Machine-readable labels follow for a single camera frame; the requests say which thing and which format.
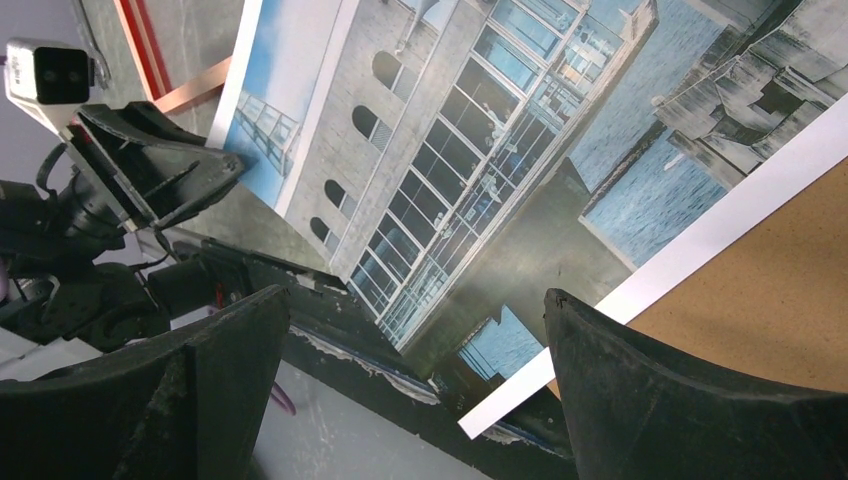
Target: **white edge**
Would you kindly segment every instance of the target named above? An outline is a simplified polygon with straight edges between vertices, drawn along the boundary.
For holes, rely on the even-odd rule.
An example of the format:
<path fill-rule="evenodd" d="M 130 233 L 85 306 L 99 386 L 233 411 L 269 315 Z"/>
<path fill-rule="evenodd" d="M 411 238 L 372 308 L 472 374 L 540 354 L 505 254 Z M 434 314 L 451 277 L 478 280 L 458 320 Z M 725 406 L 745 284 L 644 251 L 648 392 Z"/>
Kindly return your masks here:
<path fill-rule="evenodd" d="M 259 14 L 262 11 L 263 0 L 245 0 L 244 9 L 239 22 L 236 45 L 233 48 L 233 57 L 230 61 L 230 69 L 227 72 L 227 81 L 224 82 L 224 90 L 221 92 L 221 100 L 218 110 L 212 120 L 212 128 L 206 139 L 206 146 L 211 148 L 223 148 L 233 122 L 233 116 L 238 105 L 239 94 L 244 85 L 244 76 L 247 74 L 247 64 L 250 62 L 250 51 L 253 48 L 253 39 L 256 36 L 256 27 L 259 25 Z"/>
<path fill-rule="evenodd" d="M 318 79 L 315 82 L 315 88 L 312 91 L 312 98 L 309 101 L 309 106 L 306 109 L 306 117 L 303 119 L 303 127 L 300 131 L 300 140 L 294 152 L 292 159 L 292 170 L 289 177 L 283 183 L 283 189 L 277 197 L 277 203 L 274 206 L 274 211 L 282 218 L 286 217 L 289 206 L 294 198 L 294 192 L 297 187 L 300 175 L 303 172 L 303 166 L 306 163 L 306 156 L 309 153 L 309 148 L 312 145 L 312 139 L 315 137 L 315 132 L 318 129 L 318 122 L 321 119 L 321 114 L 324 111 L 324 105 L 327 103 L 327 97 L 330 94 L 330 87 L 333 85 L 333 79 L 336 76 L 336 70 L 339 66 L 339 61 L 342 58 L 347 36 L 350 33 L 350 28 L 353 25 L 353 19 L 359 7 L 360 0 L 342 0 L 336 14 L 333 31 L 330 34 L 330 39 L 327 42 L 327 48 L 324 51 L 324 59 L 321 64 L 321 69 L 318 72 Z"/>
<path fill-rule="evenodd" d="M 627 324 L 848 157 L 848 96 L 775 153 L 595 307 Z M 555 379 L 548 349 L 459 421 L 476 438 Z"/>

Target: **red strip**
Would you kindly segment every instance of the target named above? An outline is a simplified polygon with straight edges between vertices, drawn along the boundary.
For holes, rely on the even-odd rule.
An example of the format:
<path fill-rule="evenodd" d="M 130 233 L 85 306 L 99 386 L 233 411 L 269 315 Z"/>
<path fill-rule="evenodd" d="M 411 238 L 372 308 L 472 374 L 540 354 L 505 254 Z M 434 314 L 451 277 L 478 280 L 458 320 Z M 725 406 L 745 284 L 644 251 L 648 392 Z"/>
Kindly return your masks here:
<path fill-rule="evenodd" d="M 136 15 L 131 2 L 135 3 L 138 9 L 138 15 Z M 147 14 L 147 7 L 144 0 L 120 0 L 120 5 L 127 19 L 133 45 L 139 54 L 139 60 L 142 66 L 141 74 L 147 80 L 153 100 L 156 100 L 172 89 L 171 82 L 168 79 L 168 72 L 165 70 L 165 62 L 162 60 L 162 52 L 159 44 L 156 42 L 156 35 L 150 23 L 150 16 Z M 148 43 L 150 44 L 149 49 L 145 44 L 142 32 L 147 35 Z M 160 81 L 157 80 L 157 73 L 164 89 L 160 86 Z"/>

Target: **brown cardboard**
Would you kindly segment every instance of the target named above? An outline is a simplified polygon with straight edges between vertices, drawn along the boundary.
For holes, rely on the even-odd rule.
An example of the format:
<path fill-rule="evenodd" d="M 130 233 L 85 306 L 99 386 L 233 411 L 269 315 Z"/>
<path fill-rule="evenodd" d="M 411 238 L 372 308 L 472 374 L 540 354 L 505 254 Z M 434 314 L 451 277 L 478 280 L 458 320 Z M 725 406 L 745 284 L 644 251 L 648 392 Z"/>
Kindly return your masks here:
<path fill-rule="evenodd" d="M 750 375 L 848 392 L 848 160 L 629 326 Z"/>

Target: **printed picture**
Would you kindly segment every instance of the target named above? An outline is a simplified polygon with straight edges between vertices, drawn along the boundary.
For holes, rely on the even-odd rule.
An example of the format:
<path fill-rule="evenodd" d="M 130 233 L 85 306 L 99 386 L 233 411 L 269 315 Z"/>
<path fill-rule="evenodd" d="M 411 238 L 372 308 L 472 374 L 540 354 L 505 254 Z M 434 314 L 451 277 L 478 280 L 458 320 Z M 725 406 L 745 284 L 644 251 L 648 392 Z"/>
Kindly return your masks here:
<path fill-rule="evenodd" d="M 845 15 L 248 0 L 210 143 L 461 417 L 848 91 Z"/>

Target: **gray floor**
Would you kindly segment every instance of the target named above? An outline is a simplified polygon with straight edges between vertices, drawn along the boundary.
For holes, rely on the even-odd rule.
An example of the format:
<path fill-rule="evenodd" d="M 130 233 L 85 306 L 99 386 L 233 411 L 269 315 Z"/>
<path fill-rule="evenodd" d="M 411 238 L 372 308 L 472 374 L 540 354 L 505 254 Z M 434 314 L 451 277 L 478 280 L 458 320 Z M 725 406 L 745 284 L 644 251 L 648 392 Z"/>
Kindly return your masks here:
<path fill-rule="evenodd" d="M 114 3 L 104 0 L 83 3 L 112 73 L 112 85 L 102 92 L 102 101 L 120 107 L 129 101 L 144 100 Z M 147 6 L 174 86 L 232 54 L 241 0 L 156 1 L 147 2 Z M 217 99 L 213 99 L 173 119 L 186 130 L 206 136 L 216 108 Z M 323 258 L 294 229 L 241 186 L 183 227 L 242 248 L 326 270 Z"/>

